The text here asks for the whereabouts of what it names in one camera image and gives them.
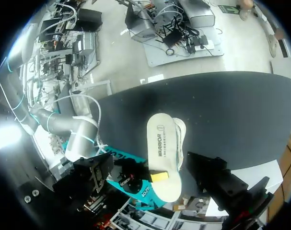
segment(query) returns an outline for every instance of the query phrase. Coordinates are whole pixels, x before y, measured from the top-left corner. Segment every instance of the workbench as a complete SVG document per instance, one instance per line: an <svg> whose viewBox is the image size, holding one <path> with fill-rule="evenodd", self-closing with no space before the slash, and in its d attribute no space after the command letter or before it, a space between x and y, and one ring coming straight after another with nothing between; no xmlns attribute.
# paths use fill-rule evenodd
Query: workbench
<svg viewBox="0 0 291 230"><path fill-rule="evenodd" d="M104 144L147 158L146 125L156 113L186 124L183 193L194 195L188 151L220 157L231 170L279 159L291 131L291 79L259 72L214 72L161 80L99 100ZM97 106L90 105L94 119Z"/></svg>

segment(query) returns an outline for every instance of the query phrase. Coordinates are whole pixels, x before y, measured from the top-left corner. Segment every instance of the robotic arm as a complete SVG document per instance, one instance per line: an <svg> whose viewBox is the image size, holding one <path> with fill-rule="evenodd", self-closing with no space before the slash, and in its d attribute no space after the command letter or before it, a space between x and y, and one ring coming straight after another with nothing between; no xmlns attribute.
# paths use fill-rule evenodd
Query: robotic arm
<svg viewBox="0 0 291 230"><path fill-rule="evenodd" d="M88 117L68 117L38 108L35 105L32 90L35 79L39 79L40 71L29 82L26 91L23 91L22 82L17 69L27 63L31 58L34 42L38 35L38 24L43 18L46 9L43 7L36 15L35 21L27 25L9 55L0 66L0 87L4 93L9 107L15 114L24 130L33 135L39 125L49 133L61 137L69 137L66 157L74 162L80 157L89 158L93 152L94 140L97 136L98 125ZM39 53L36 53L36 63L39 64Z"/></svg>

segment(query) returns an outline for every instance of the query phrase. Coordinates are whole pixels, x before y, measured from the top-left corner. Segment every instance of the shoe insole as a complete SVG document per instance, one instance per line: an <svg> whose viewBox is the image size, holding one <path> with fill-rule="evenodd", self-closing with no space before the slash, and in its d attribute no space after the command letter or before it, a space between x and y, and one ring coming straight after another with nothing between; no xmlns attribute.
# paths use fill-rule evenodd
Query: shoe insole
<svg viewBox="0 0 291 230"><path fill-rule="evenodd" d="M156 195L165 202L176 201L182 182L177 168L176 124L168 114L155 114L147 123L149 170L167 171L168 178L151 183Z"/></svg>
<svg viewBox="0 0 291 230"><path fill-rule="evenodd" d="M179 118L173 118L175 122L175 128L177 133L177 169L180 170L180 167L183 164L184 161L184 155L183 155L183 143L186 135L186 125L185 123L179 119Z"/></svg>

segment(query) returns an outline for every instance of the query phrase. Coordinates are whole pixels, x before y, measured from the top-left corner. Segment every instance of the screw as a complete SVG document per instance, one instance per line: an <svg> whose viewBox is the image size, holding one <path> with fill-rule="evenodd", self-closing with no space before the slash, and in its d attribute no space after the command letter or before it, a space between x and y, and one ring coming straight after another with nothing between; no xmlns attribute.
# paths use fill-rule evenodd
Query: screw
<svg viewBox="0 0 291 230"><path fill-rule="evenodd" d="M39 190L33 190L32 191L32 195L34 196L34 197L36 197L36 196L38 196L40 193L39 193Z"/></svg>
<svg viewBox="0 0 291 230"><path fill-rule="evenodd" d="M31 202L31 197L30 196L25 196L24 201L29 204Z"/></svg>

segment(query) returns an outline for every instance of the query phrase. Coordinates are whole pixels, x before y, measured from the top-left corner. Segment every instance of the shoe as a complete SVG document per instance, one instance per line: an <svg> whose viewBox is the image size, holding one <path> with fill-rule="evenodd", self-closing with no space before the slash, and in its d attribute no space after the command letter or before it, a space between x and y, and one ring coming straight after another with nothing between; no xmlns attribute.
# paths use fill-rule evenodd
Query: shoe
<svg viewBox="0 0 291 230"><path fill-rule="evenodd" d="M268 42L269 42L269 49L270 49L270 54L273 58L276 57L276 48L278 46L278 41L276 37L273 34L269 34L267 36Z"/></svg>
<svg viewBox="0 0 291 230"><path fill-rule="evenodd" d="M240 10L239 16L243 21L246 21L250 13L251 10Z"/></svg>
<svg viewBox="0 0 291 230"><path fill-rule="evenodd" d="M183 121L168 114L155 114L147 122L148 165L150 171L167 172L167 178L153 179L153 191L164 202L176 201L182 192L178 171L186 132Z"/></svg>
<svg viewBox="0 0 291 230"><path fill-rule="evenodd" d="M184 155L183 155L183 142L186 135L186 125L178 118L173 118L176 128L177 136L177 170L179 171L183 165Z"/></svg>

